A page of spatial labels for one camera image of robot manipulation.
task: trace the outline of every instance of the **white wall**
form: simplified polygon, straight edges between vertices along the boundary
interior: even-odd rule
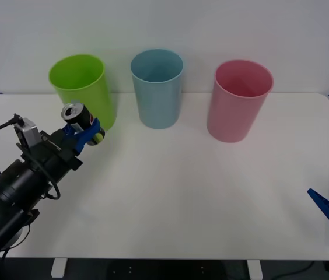
[[[276,92],[329,92],[329,0],[0,0],[0,91],[52,91],[52,64],[87,52],[129,92],[130,61],[151,47],[184,57],[187,92],[231,58],[268,67]]]

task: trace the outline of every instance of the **floor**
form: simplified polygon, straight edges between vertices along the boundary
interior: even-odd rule
[[[135,261],[122,260],[113,263],[113,260],[88,260],[88,259],[70,259],[65,271],[64,280],[105,280],[105,279],[225,279],[225,280],[248,280],[246,262],[244,261],[223,261],[223,275],[217,276],[206,274],[199,277],[195,274],[188,274],[188,277],[177,278],[170,275],[173,269],[166,268],[167,272],[161,272],[162,277],[153,276],[153,271],[158,271],[155,261]],[[208,269],[210,263],[204,262],[204,269]],[[261,261],[263,280],[271,280],[272,277],[290,272],[301,270],[309,264],[308,261]],[[50,275],[53,265],[52,259],[7,259],[0,267],[0,280],[51,280]],[[128,274],[128,267],[139,270],[138,274]],[[323,262],[318,261],[306,272],[283,278],[283,280],[329,280],[329,272],[324,269]]]

